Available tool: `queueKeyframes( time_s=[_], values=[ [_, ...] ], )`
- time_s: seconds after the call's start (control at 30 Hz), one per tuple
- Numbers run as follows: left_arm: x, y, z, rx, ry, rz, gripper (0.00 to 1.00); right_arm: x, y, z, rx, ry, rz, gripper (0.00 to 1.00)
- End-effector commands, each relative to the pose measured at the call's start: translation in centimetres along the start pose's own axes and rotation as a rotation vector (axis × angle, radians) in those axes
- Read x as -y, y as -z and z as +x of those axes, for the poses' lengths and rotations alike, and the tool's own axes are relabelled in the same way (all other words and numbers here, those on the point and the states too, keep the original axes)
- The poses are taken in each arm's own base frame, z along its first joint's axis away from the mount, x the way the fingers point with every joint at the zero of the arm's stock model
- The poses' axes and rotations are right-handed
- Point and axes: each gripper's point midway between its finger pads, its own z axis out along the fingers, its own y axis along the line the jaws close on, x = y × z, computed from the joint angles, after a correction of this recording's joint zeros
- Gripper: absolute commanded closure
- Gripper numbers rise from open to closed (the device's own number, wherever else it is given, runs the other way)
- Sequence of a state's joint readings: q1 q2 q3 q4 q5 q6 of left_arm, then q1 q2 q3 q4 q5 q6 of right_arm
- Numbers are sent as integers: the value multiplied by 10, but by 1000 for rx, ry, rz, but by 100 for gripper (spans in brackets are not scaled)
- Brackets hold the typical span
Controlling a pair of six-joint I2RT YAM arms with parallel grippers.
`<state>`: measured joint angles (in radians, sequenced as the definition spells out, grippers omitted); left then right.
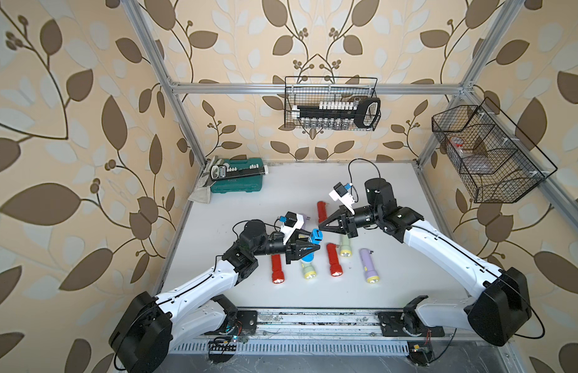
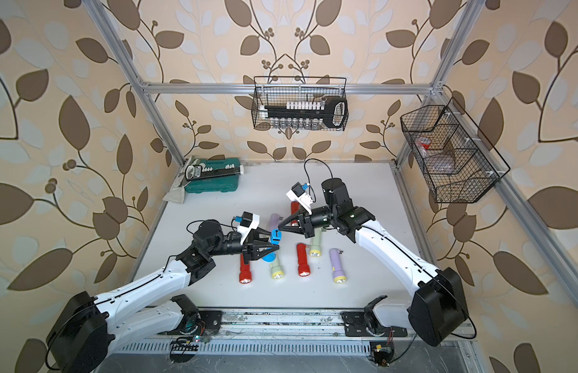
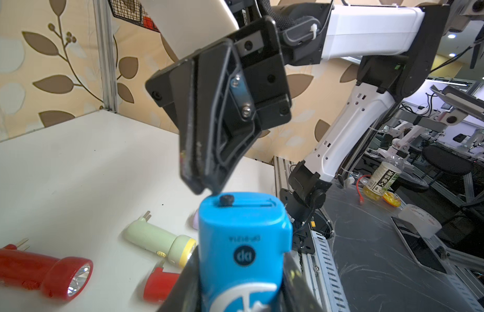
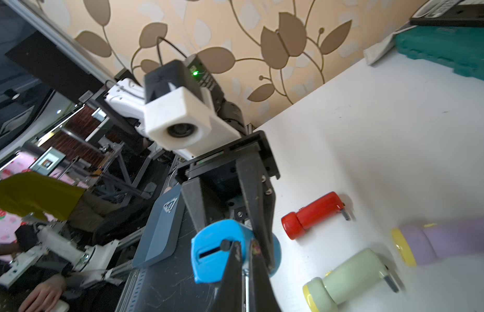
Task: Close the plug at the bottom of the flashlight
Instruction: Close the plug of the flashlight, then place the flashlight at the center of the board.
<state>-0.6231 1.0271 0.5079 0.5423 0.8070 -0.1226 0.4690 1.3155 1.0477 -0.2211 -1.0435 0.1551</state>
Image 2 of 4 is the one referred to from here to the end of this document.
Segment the purple flashlight back row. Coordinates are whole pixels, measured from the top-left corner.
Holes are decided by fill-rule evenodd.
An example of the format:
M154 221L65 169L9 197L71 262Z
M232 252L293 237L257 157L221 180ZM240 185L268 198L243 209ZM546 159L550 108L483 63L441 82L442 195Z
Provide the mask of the purple flashlight back row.
M282 221L282 218L278 214L276 214L276 213L271 214L270 220L269 220L269 225L268 225L268 230L271 232L274 230L278 230L278 225L281 221Z

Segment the red flashlight back row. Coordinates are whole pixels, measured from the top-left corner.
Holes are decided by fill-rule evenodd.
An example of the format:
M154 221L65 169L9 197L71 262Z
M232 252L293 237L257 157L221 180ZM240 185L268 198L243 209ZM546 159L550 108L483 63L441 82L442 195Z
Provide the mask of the red flashlight back row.
M297 216L297 213L300 211L301 205L297 201L292 201L290 203L291 214ZM299 222L297 219L294 219L291 223L291 226L298 227Z

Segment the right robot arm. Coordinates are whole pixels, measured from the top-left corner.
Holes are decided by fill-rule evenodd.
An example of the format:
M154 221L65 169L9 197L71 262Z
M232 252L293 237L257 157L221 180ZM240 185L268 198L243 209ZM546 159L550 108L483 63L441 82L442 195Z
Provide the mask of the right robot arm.
M412 300L407 306L390 305L384 297L371 303L373 324L411 328L428 345L436 347L469 320L461 276L439 269L413 253L391 235L363 207L354 205L340 178L322 184L325 205L314 208L307 184L295 183L287 197L300 209L279 223L282 232L315 236L317 228L337 233L374 254L405 286Z

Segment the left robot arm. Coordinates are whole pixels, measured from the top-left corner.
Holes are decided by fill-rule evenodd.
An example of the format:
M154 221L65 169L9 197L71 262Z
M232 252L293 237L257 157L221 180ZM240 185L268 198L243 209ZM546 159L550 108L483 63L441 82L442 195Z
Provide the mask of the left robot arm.
M279 250L280 231L241 220L223 233L213 219L201 222L192 242L166 265L130 284L91 296L81 292L65 306L46 338L50 370L91 372L114 351L155 334L201 334L206 326L197 306L181 290L215 267L215 256L240 254L244 263Z

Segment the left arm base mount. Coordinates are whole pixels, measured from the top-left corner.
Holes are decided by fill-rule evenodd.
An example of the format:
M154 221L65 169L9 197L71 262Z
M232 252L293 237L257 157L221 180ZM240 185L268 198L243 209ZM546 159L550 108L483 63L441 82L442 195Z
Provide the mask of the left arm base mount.
M171 298L181 308L180 323L163 335L209 336L219 333L223 312L220 310L199 309L186 295Z

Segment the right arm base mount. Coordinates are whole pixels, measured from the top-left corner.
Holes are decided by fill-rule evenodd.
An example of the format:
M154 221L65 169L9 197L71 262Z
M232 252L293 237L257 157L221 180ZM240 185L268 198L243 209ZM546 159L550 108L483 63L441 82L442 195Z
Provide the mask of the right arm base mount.
M386 295L380 295L370 301L362 310L340 312L346 336L377 338L408 337L406 327L385 326L374 312L374 309L387 298Z

